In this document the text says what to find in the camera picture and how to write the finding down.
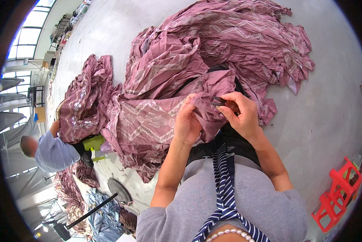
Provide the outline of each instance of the gray shirt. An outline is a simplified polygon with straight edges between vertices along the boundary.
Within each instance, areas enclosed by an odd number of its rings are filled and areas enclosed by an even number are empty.
[[[251,160],[235,155],[235,201],[237,210],[272,242],[301,242],[308,229],[304,200],[296,190],[275,191],[271,180]],[[167,208],[148,208],[139,215],[138,242],[190,242],[216,210],[212,159],[190,163],[183,183]],[[244,228],[239,219],[219,221]]]
[[[75,148],[64,143],[59,137],[53,138],[48,130],[38,141],[35,160],[38,167],[45,172],[59,172],[80,159]]]

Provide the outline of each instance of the striped tie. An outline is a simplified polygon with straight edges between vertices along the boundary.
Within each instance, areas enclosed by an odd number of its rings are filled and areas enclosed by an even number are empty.
[[[206,220],[196,237],[193,239],[193,242],[204,242],[217,221],[235,218],[242,221],[245,230],[251,235],[255,242],[270,242],[262,231],[240,215],[236,209],[234,192],[234,156],[227,158],[227,152],[228,148],[224,143],[217,149],[217,152],[212,153],[217,194],[217,210]]]

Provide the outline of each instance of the left hand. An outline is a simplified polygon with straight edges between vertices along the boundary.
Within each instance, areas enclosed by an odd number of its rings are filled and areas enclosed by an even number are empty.
[[[190,103],[190,100],[195,95],[195,93],[192,93],[186,97],[177,114],[174,127],[173,140],[188,145],[192,145],[195,142],[202,129],[201,124],[196,117],[196,114],[193,112],[196,106]]]

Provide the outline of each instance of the black hair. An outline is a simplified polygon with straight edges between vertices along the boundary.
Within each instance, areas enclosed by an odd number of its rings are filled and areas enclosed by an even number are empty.
[[[30,151],[30,148],[29,148],[29,145],[27,143],[27,139],[28,139],[29,136],[27,135],[24,135],[21,137],[21,140],[20,140],[20,148],[21,148],[21,151],[24,153],[25,156],[27,157],[30,157],[31,156],[31,151]]]

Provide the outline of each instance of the person in blue shirt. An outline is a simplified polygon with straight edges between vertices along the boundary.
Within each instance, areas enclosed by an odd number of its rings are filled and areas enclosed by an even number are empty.
[[[36,164],[45,172],[59,172],[82,160],[87,166],[93,167],[91,151],[85,151],[82,142],[64,143],[58,137],[60,121],[52,123],[51,128],[39,140],[33,136],[23,136],[20,147],[24,155],[34,158]]]

